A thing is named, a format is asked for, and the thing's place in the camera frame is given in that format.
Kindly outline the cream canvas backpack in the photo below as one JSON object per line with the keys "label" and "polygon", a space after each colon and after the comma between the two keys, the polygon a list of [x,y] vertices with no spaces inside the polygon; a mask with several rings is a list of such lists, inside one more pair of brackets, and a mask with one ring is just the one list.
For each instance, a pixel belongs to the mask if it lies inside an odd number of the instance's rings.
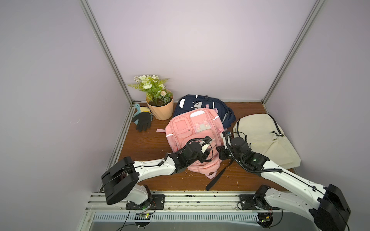
{"label": "cream canvas backpack", "polygon": [[286,137],[283,129],[270,114],[245,116],[235,124],[232,137],[243,138],[251,150],[268,157],[263,167],[269,172],[248,172],[261,176],[265,173],[281,173],[282,168],[299,167],[301,159]]}

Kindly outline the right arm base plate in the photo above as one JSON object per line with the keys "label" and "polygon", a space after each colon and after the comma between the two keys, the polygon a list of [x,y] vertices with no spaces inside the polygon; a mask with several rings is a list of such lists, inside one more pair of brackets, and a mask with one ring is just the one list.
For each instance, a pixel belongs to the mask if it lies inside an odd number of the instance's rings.
{"label": "right arm base plate", "polygon": [[253,194],[240,194],[237,207],[240,210],[280,210],[270,206],[263,197]]}

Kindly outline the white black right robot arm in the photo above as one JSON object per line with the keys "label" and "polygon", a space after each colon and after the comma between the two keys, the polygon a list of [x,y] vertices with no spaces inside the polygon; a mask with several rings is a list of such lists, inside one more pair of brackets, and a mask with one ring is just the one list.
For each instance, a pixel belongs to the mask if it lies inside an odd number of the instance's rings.
{"label": "white black right robot arm", "polygon": [[246,138],[233,137],[231,132],[220,134],[222,145],[217,148],[222,159],[235,161],[246,172],[270,180],[289,193],[280,192],[269,186],[261,186],[255,194],[258,204],[281,208],[303,216],[321,231],[348,231],[350,207],[342,190],[329,184],[302,178],[281,167],[268,157],[251,150]]}

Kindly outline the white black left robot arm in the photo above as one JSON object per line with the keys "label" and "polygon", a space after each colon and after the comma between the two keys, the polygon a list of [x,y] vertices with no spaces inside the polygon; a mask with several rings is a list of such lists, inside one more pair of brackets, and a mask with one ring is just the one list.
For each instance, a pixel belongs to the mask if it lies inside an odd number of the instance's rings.
{"label": "white black left robot arm", "polygon": [[212,154],[212,139],[190,139],[179,151],[167,153],[162,159],[151,161],[133,161],[125,157],[109,168],[102,176],[102,187],[107,205],[114,205],[122,200],[145,205],[152,200],[147,186],[138,185],[147,179],[158,176],[170,176],[184,172],[196,161],[209,162]]}

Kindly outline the pink backpack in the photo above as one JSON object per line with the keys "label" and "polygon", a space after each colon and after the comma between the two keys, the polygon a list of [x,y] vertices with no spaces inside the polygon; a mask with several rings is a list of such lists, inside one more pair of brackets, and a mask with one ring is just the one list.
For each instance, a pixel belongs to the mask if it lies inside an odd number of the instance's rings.
{"label": "pink backpack", "polygon": [[215,178],[222,162],[216,148],[224,145],[221,138],[224,127],[216,110],[200,108],[180,114],[173,117],[164,130],[157,129],[157,132],[166,134],[173,152],[183,148],[190,139],[209,136],[212,139],[211,146],[213,148],[207,157],[210,162],[196,161],[188,169],[204,174],[209,179]]}

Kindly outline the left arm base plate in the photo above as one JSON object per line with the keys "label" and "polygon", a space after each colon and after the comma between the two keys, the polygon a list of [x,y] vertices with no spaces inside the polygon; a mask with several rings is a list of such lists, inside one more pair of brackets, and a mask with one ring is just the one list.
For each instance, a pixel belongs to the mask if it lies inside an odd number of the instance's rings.
{"label": "left arm base plate", "polygon": [[145,200],[141,204],[136,204],[134,202],[128,202],[126,204],[125,209],[126,210],[164,210],[164,204],[165,204],[165,195],[164,194],[154,194],[150,195],[147,200]]}

